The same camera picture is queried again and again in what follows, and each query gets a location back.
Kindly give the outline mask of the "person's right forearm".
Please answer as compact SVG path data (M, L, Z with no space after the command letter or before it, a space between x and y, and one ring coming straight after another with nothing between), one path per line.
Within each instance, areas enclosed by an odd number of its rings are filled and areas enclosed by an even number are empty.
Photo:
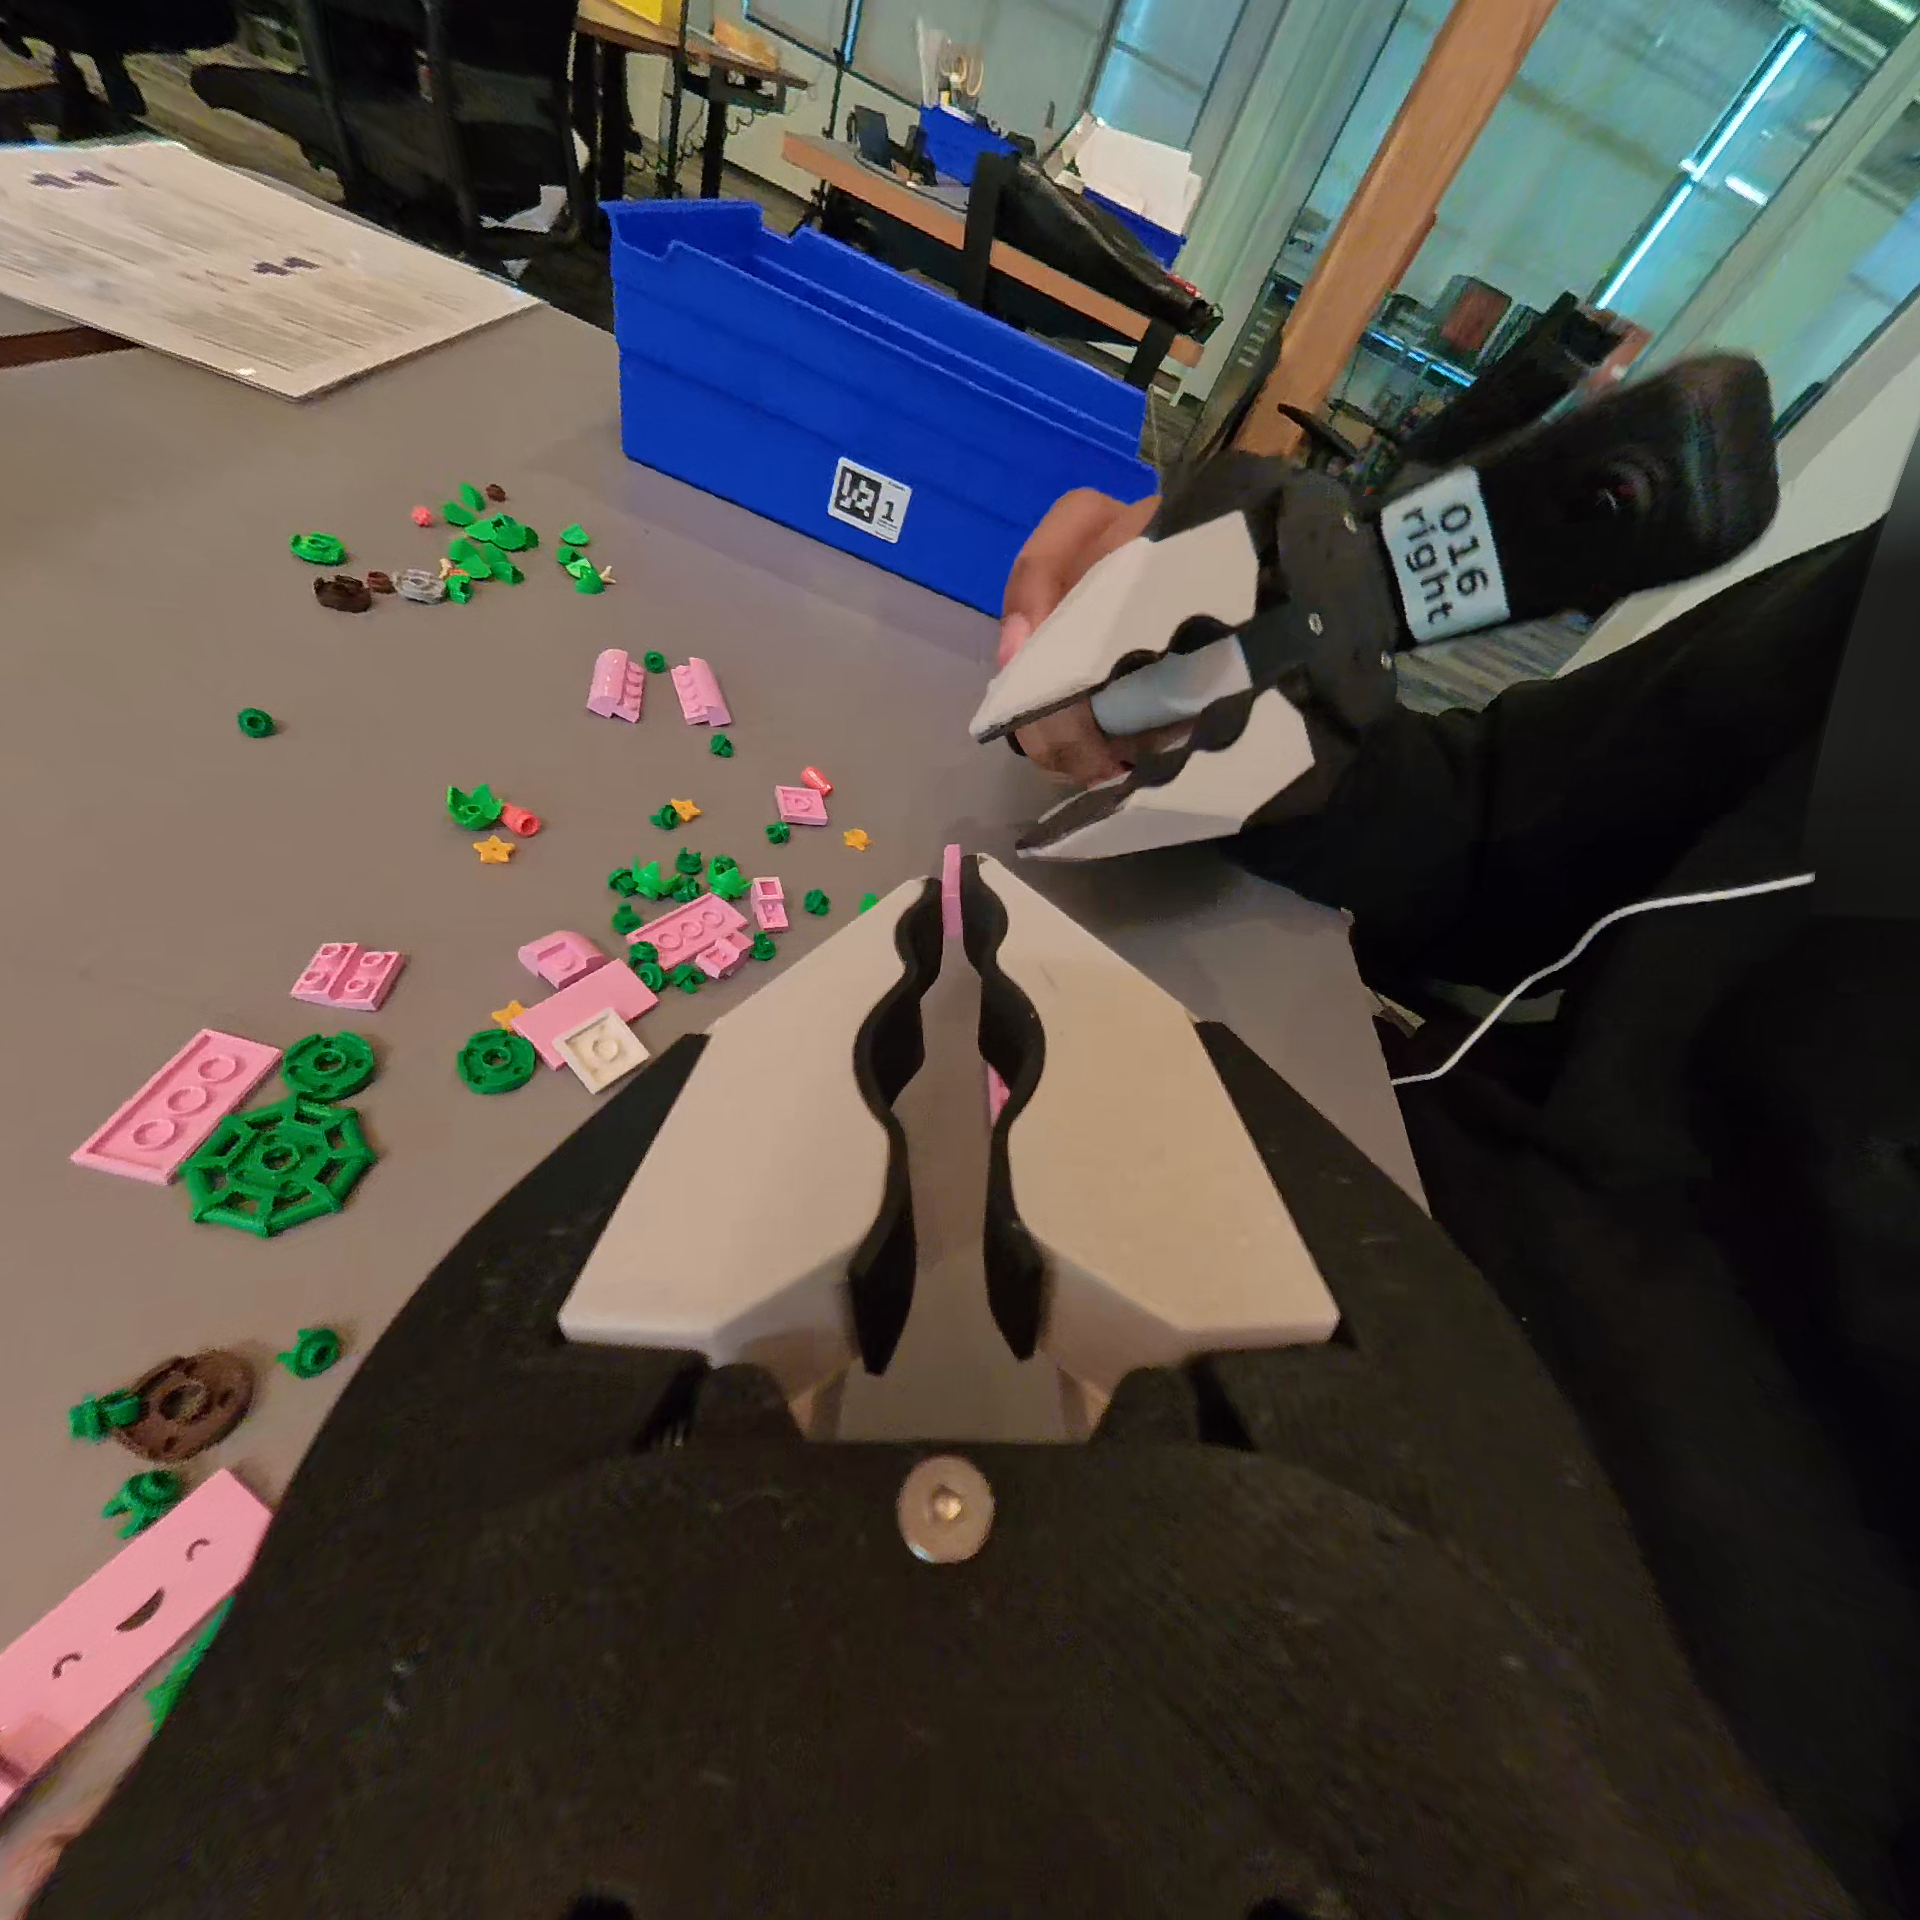
M1810 754L1878 540L1871 521L1480 711L1398 707L1318 809L1229 859L1349 914L1369 979L1509 986Z

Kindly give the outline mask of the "white square tile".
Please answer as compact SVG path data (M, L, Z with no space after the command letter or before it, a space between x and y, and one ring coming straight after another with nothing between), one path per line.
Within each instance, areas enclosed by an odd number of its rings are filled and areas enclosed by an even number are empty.
M584 1022L560 1031L552 1049L560 1065L597 1097L649 1062L647 1047L637 1039L630 1022L614 1009L602 1009Z

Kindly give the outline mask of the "green rod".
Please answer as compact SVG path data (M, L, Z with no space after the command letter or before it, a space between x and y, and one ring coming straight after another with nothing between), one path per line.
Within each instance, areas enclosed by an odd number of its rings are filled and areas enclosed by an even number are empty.
M201 1622L199 1631L191 1642L186 1642L170 1666L161 1674L161 1678L144 1693L144 1703L148 1708L150 1733L156 1735L161 1723L170 1716L180 1693L189 1684L191 1675L199 1670L201 1662L208 1655L208 1647L218 1637L228 1613L233 1607L233 1598L228 1596L221 1601L208 1618Z

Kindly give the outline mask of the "dark brown small round piece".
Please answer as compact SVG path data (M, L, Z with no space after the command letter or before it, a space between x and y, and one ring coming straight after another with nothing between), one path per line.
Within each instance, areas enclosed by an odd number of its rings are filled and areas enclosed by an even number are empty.
M238 1350L168 1358L133 1383L136 1418L111 1438L158 1468L175 1468L247 1419L253 1386L253 1367Z

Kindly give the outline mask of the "scattered pink bricks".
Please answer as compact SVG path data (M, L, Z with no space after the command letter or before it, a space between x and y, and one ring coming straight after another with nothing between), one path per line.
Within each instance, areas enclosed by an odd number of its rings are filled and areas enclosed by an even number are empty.
M614 1115L569 1139L420 1283L338 1399L328 1427L270 1513L242 1475L193 1486L180 1468L245 1421L247 1353L185 1355L72 1409L71 1434L129 1443L138 1468L105 1518L111 1551L57 1607L5 1647L5 1806L57 1765L86 1729L191 1638L242 1587L272 1613L272 1647L290 1659L316 1630L424 1625L424 1589L449 1577L481 1519L689 1411L697 1370L722 1365L720 1335L697 1335L689 1308L657 1333L592 1322L569 1346L562 1302L614 1188L656 1145L693 1057L676 1042L647 1068L633 1023L681 987L757 970L784 925L773 879L720 857L718 895L688 877L697 854L614 871L607 951L576 931L544 932L519 965L544 983L527 1010L490 1014L462 1039L458 1077L478 1095L511 1092L564 1068L590 1092L630 1090ZM202 1028L106 1118L71 1162L135 1183L177 1181L201 1226L273 1236L335 1219L377 1162L354 1100L374 1077L366 1036L306 1036L272 1047Z

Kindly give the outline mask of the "scattered green plant pieces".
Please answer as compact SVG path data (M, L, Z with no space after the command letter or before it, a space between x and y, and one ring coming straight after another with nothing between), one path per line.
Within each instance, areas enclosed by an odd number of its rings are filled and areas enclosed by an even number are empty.
M641 661L647 675L668 675L661 654ZM500 834L495 817L504 799L489 787L472 791L447 787L446 806L455 826ZM769 846L782 846L797 826L825 826L828 799L812 793L802 780L775 787L776 821L764 828ZM701 892L704 854L681 851L673 873L661 877L657 861L630 861L607 877L621 895L614 932L630 938L612 966L612 987L633 987L629 1022L645 1014L664 993L697 993L709 975L720 979L713 957L722 942L720 919L701 919L711 934L704 957L695 957L693 922L706 908L732 913L732 900L754 893L759 879L741 871L732 857L716 854L709 886ZM641 924L633 898L668 900L676 909L653 924ZM366 948L361 945L324 945L295 986L306 1003L341 1010L377 1010L399 972L402 953ZM551 1065L554 1049L534 1036L534 1013L519 1018L514 1031L490 1022L472 1031L458 1047L455 1075L479 1097L495 1097L524 1087L534 1069ZM284 1097L242 1108L242 1095L278 1071ZM292 1047L255 1047L213 1028L158 1075L136 1100L93 1139L74 1149L72 1164L148 1174L158 1183L183 1181L189 1217L201 1226L224 1226L257 1239L303 1226L318 1217L344 1209L346 1197L377 1162L361 1114L346 1095L356 1095L377 1077L377 1057L362 1036L341 1031L313 1034ZM69 1411L69 1431L89 1443L111 1438L117 1427L136 1418L136 1394L121 1388L106 1396L84 1399ZM121 1519L118 1539L135 1539L156 1525L183 1487L173 1468L150 1466L128 1477L103 1507L105 1519Z

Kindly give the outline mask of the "person's right hand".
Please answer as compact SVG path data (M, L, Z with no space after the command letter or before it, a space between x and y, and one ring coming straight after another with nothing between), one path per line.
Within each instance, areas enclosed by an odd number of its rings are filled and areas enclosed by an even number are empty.
M1159 495L1119 503L1089 489L1061 495L1014 557L1004 591L996 670L1004 670L1030 641L1037 625L1105 555L1137 540ZM1014 734L1020 754L1042 772L1072 787L1097 787L1128 774L1152 753L1186 742L1188 725L1157 726L1134 735L1105 735L1088 707L1058 708Z

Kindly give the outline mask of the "wooden office desk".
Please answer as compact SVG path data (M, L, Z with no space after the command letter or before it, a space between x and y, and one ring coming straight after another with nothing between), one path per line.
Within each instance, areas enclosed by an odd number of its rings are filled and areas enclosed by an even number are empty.
M639 150L633 131L629 62L652 57L664 69L668 125L656 158L656 191L676 199L681 187L681 116L686 100L704 108L695 141L700 196L718 199L728 155L732 115L782 115L807 79L775 52L757 52L716 28L695 28L689 4L673 21L641 17L629 4L581 3L572 28L567 103L584 148L584 185L593 201L629 195L629 161Z
M1166 363L1188 374L1202 362L1204 342L1192 333L1013 247L991 230L986 214L969 220L964 205L860 158L841 139L784 133L782 161L818 185L823 223L832 223L834 213L864 222L882 258L962 305L991 311L998 299L1007 323L1064 319L1073 340L1112 353L1126 348L1130 358L1122 372L1137 389L1152 387Z

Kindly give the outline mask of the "pink long thin plate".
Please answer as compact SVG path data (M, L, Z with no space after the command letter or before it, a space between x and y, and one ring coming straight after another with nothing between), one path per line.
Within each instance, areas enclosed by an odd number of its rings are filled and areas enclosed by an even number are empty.
M964 851L959 844L949 844L943 849L943 863L942 863L942 895L943 895L943 940L950 948L964 955L964 913L962 913L962 873L964 873ZM991 1131L996 1118L1000 1115L1007 1087L996 1075L996 1069L981 1059L981 1075L982 1075L982 1108L986 1115L986 1129Z

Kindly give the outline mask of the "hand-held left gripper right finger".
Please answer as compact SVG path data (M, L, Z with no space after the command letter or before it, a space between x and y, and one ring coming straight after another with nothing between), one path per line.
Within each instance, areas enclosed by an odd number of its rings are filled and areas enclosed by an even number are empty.
M1007 1349L1089 1438L1118 1386L1340 1325L1209 1028L989 854L959 859L991 1122L982 1269Z

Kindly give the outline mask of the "printed paper sheet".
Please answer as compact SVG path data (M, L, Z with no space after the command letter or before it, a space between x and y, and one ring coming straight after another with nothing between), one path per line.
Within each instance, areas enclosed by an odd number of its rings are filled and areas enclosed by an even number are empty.
M536 307L168 139L2 148L5 299L313 401Z

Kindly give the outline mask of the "black office chair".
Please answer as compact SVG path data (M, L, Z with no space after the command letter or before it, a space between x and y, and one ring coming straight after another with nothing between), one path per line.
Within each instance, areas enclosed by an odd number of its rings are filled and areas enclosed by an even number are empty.
M975 161L967 191L964 245L956 292L989 308L993 250L1007 247L1145 323L1126 381L1145 391L1180 340L1212 335L1215 305L1167 271L1134 230L1104 205L1073 195L1020 154Z
M567 3L301 3L296 69L196 63L210 110L292 139L342 205L472 263L583 238Z
M1382 495L1612 389L1648 348L1648 329L1564 292L1546 308L1474 287L1445 318L1410 311L1367 326L1346 374L1316 407L1279 405L1298 460Z

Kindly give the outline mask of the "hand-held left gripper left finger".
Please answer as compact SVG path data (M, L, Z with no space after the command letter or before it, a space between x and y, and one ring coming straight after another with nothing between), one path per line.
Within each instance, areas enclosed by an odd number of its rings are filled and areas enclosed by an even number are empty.
M925 875L701 1036L560 1308L567 1339L766 1373L888 1367L918 1266L895 1103L942 963Z

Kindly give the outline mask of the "wooden pillar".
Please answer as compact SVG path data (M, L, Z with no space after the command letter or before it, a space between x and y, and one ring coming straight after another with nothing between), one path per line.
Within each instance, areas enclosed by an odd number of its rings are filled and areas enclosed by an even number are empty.
M1334 223L1279 335L1279 358L1233 449L1288 458L1537 39L1554 3L1453 3L1424 67Z

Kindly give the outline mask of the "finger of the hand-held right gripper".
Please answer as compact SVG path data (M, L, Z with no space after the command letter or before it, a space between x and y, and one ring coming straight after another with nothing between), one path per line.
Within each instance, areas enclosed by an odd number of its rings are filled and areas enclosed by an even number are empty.
M1264 687L1209 707L1175 753L1145 754L1134 772L1061 803L1025 828L1014 852L1037 861L1094 861L1233 837L1313 769L1304 716Z
M969 731L1013 735L1085 708L1104 738L1180 731L1191 747L1273 747L1279 694L1264 628L1279 575L1231 511L1097 562L996 675Z

